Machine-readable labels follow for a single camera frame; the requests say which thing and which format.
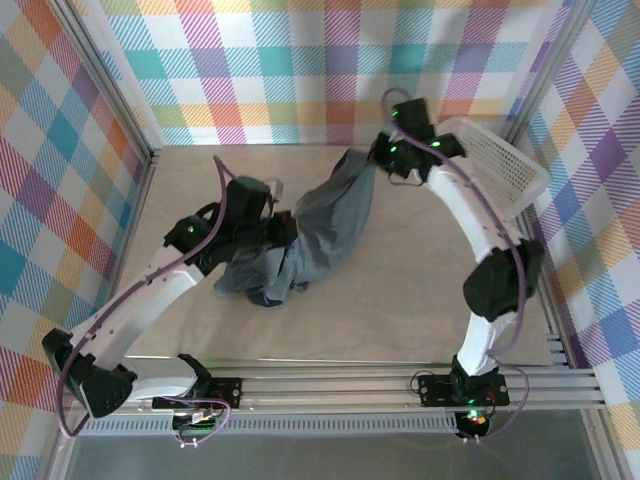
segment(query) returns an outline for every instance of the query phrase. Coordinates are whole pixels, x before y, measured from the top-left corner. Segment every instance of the wooden floor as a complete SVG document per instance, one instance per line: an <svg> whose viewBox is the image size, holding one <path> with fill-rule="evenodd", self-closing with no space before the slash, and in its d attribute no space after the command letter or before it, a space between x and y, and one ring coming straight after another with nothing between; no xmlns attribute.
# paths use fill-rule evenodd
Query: wooden floor
<svg viewBox="0 0 640 480"><path fill-rule="evenodd" d="M167 147L163 150L125 266L129 282L182 217L219 199L217 153L236 174L278 177L279 208L322 183L344 147ZM243 295L219 298L219 267L183 295L139 338L138 355L450 362L466 333L462 284L474 267L462 231L426 188L376 179L371 215L353 256L307 292L264 310ZM527 304L518 346L505 360L546 365L546 323Z"/></svg>

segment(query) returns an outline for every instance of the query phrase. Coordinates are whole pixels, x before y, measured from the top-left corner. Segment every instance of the plastic basket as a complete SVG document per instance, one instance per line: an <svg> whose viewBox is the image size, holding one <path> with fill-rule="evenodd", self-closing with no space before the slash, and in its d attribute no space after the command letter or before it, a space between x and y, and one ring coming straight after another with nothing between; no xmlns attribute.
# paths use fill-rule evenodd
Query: plastic basket
<svg viewBox="0 0 640 480"><path fill-rule="evenodd" d="M547 170L469 117L450 118L437 131L458 138L484 190L508 219L531 205L551 183Z"/></svg>

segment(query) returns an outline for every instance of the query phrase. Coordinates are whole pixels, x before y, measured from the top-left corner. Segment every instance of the gray garment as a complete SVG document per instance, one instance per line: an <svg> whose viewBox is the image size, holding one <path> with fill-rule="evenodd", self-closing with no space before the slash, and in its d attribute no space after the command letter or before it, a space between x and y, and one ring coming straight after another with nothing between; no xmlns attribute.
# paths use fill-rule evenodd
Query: gray garment
<svg viewBox="0 0 640 480"><path fill-rule="evenodd" d="M283 302L291 288L325 277L353 251L369 217L376 167L367 154L346 151L329 179L305 193L293 216L298 238L289 248L238 256L215 284L219 295L261 288Z"/></svg>

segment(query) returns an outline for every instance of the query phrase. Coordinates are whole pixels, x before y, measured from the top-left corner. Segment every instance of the plaid wallpaper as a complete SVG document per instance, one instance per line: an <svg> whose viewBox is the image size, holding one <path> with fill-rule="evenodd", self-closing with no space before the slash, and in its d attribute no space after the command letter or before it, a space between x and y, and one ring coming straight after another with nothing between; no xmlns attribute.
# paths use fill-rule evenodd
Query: plaid wallpaper
<svg viewBox="0 0 640 480"><path fill-rule="evenodd" d="M142 161L45 0L0 1L0 479L53 420L40 347L107 298Z"/></svg>
<svg viewBox="0 0 640 480"><path fill-rule="evenodd" d="M556 16L553 19L553 23L549 27L544 37L544 41L542 42L542 45L540 46L540 49L538 50L538 53L536 54L536 57L531 64L529 71L527 72L527 76L520 86L520 91L518 92L518 95L516 96L516 99L511 106L511 110L509 111L509 114L507 115L507 118L502 125L500 134L503 138L506 137L506 135L509 133L509 130L513 126L513 121L520 112L522 102L531 91L531 88L533 87L533 84L538 77L538 74L540 73L540 68L547 60L547 57L549 56L549 50L558 38L558 33L560 33L562 28L565 26L567 15L569 14L571 7L576 4L576 1L579 0L562 0L562 5L557 10Z"/></svg>
<svg viewBox="0 0 640 480"><path fill-rule="evenodd" d="M640 1L600 0L518 145L548 167L545 269L640 478Z"/></svg>
<svg viewBox="0 0 640 480"><path fill-rule="evenodd" d="M76 4L161 143L351 145L380 130L390 86L428 97L436 120L502 123L562 1Z"/></svg>

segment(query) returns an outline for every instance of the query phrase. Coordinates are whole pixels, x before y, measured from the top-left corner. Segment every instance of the black mounting bracket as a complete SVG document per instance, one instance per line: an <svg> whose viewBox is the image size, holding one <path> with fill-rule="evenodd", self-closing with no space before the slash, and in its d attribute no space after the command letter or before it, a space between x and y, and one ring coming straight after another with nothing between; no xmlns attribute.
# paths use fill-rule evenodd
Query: black mounting bracket
<svg viewBox="0 0 640 480"><path fill-rule="evenodd" d="M42 339L49 364L57 375L60 375L71 355L72 338L71 333L54 328ZM93 355L79 354L71 365L65 385L92 417L102 418L120 408L131 394L133 382L138 377L122 365L105 370L94 365L94 362Z"/></svg>
<svg viewBox="0 0 640 480"><path fill-rule="evenodd" d="M214 378L209 376L209 378L204 379L204 382L202 382L201 380L203 379L199 376L196 385L194 385L194 388L191 389L189 394L187 394L188 397L194 396L194 398L219 398L220 400L224 400L225 402L227 402L232 409L240 408L240 400L242 399L242 378ZM170 400L163 397L156 397L151 402L152 410L171 410L173 412L176 412L173 415L173 419L171 421L172 430L189 434L207 433L212 431L216 427L218 418L216 416L212 416L209 419L194 423L193 417L191 415L180 415L180 413L182 412L186 413L200 408L210 408L211 411L213 411L221 410L221 408L223 407L222 405L212 405L209 402L194 404L181 402L179 399Z"/></svg>
<svg viewBox="0 0 640 480"><path fill-rule="evenodd" d="M456 395L449 375L420 375L417 380L420 405L423 407L457 407L462 405L468 405L469 408L492 407L494 401L496 407L504 407L510 403L503 375L497 375L490 386L477 389L464 402L461 402Z"/></svg>
<svg viewBox="0 0 640 480"><path fill-rule="evenodd" d="M231 408L239 408L242 398L242 378L239 377L212 377L200 362L187 353L181 353L178 358L184 360L195 372L197 380L185 395L185 399L218 398L224 400ZM210 407L211 403L193 403L169 400L164 397L155 397L151 402L153 410L193 410Z"/></svg>
<svg viewBox="0 0 640 480"><path fill-rule="evenodd" d="M427 103L423 98L409 100L393 106L394 122L404 132L448 158L465 156L466 151L455 135L445 133L436 136L435 128L429 120ZM442 165L435 155L416 148L405 140L392 141L390 136L380 132L371 145L369 158L389 174L408 178L413 169L423 182L427 181L429 171Z"/></svg>
<svg viewBox="0 0 640 480"><path fill-rule="evenodd" d="M195 264L206 276L220 263L230 262L237 253L291 245L298 237L296 219L289 210L273 212L275 200L269 192L266 184L250 177L231 180L227 186L227 209L216 237L186 264ZM262 217L267 206L269 216ZM192 250L207 238L219 213L220 204L214 202L179 220L165 235L164 245L182 253Z"/></svg>

